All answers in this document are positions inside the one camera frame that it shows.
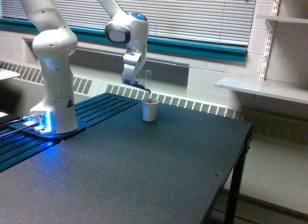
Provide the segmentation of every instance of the extrusion rail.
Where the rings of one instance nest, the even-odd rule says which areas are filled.
[[[101,94],[75,105],[77,118],[90,128],[134,105],[139,101],[121,96]],[[0,131],[0,135],[11,132],[11,128]],[[0,172],[48,149],[59,140],[45,140],[18,132],[0,139]]]

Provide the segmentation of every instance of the white cup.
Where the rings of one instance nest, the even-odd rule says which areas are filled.
[[[143,120],[148,122],[155,121],[159,101],[147,98],[143,99],[141,103]]]

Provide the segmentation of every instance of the window sill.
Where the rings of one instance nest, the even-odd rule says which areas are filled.
[[[30,21],[22,19],[0,18],[0,28],[38,33],[38,30]],[[110,44],[110,41],[105,36],[105,32],[102,30],[77,26],[71,26],[70,28],[79,40]],[[166,54],[180,54],[191,57],[215,58],[238,62],[244,62],[247,54],[246,47],[159,38],[153,36],[149,37],[148,50],[164,52]]]

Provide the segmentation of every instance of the table leg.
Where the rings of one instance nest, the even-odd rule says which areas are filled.
[[[230,193],[229,193],[229,198],[228,198],[228,205],[227,205],[224,224],[232,224],[234,220],[237,200],[239,197],[240,187],[241,187],[241,182],[242,182],[242,175],[244,171],[246,153],[248,150],[248,140],[246,140],[244,145],[245,146],[243,148],[243,151],[233,168]]]

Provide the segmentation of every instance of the white robotic arm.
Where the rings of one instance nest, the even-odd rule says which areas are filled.
[[[124,55],[123,83],[145,89],[138,83],[146,62],[149,24],[141,13],[124,12],[115,0],[97,0],[111,17],[105,28],[106,37],[114,43],[127,44]]]
[[[58,12],[53,0],[20,0],[30,21],[40,31],[33,41],[44,76],[44,99],[30,110],[42,114],[42,134],[65,133],[78,128],[74,108],[73,74],[68,61],[77,37]]]

